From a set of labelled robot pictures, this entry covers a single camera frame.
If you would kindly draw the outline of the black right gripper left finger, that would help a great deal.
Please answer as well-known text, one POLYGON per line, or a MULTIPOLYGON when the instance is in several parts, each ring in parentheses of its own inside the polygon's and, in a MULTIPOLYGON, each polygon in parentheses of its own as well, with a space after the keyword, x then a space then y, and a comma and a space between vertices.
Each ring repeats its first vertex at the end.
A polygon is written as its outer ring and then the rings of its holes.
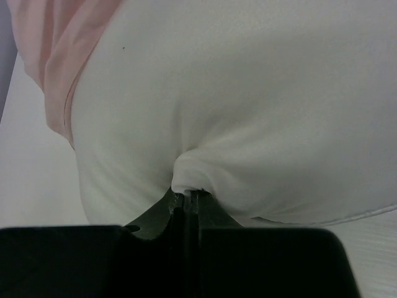
POLYGON ((1 230, 2 297, 179 297, 184 196, 132 223, 1 230))

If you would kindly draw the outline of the white pillow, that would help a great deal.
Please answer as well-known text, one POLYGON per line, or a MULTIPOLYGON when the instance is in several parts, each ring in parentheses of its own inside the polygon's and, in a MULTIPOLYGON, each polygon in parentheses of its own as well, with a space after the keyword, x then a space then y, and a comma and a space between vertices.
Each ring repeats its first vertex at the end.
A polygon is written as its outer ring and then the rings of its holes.
POLYGON ((396 2, 125 1, 71 127, 94 224, 168 189, 296 225, 394 210, 396 2))

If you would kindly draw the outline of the pink printed pillowcase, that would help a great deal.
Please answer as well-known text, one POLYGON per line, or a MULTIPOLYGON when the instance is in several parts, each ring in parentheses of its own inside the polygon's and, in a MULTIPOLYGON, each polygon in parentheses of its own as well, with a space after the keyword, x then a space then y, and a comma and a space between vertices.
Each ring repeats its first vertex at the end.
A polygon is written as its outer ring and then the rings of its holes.
POLYGON ((42 90, 49 128, 73 143, 79 77, 121 1, 12 0, 12 32, 24 70, 42 90))

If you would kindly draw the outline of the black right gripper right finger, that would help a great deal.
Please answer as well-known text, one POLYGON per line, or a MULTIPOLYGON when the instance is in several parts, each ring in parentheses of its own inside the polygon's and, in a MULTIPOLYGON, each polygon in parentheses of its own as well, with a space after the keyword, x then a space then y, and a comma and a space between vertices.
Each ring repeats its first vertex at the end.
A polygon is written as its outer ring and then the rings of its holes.
POLYGON ((244 228, 205 192, 184 200, 185 292, 193 297, 355 297, 335 234, 316 228, 244 228))

